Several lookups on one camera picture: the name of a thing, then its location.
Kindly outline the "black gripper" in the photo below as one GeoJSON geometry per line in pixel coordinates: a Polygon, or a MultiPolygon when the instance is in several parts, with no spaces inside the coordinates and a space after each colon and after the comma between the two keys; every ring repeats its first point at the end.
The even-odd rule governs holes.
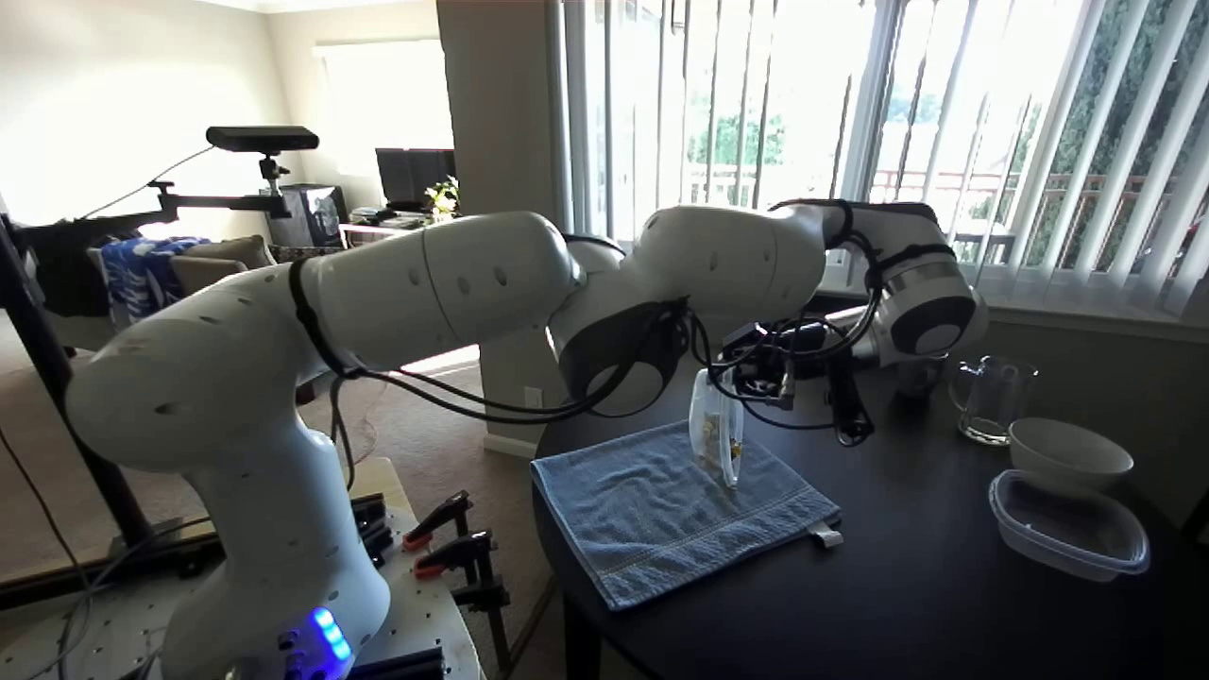
{"type": "Polygon", "coordinates": [[[735,389],[790,404],[797,383],[839,376],[858,364],[834,320],[751,326],[727,344],[735,389]]]}

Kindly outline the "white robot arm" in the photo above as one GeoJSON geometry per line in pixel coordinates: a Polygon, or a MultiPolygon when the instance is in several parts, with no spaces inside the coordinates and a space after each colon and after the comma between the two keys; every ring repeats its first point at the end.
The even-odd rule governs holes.
{"type": "Polygon", "coordinates": [[[589,348],[648,358],[662,310],[720,332],[784,320],[818,300],[834,247],[865,257],[880,356],[968,336],[977,290],[939,215],[851,199],[662,209],[619,257],[537,212],[462,215],[222,277],[123,330],[77,364],[67,424],[114,463],[186,477],[222,545],[162,633],[162,680],[343,680],[388,616],[338,444],[297,409],[303,383],[545,330],[567,387],[594,392],[610,371],[589,348]]]}

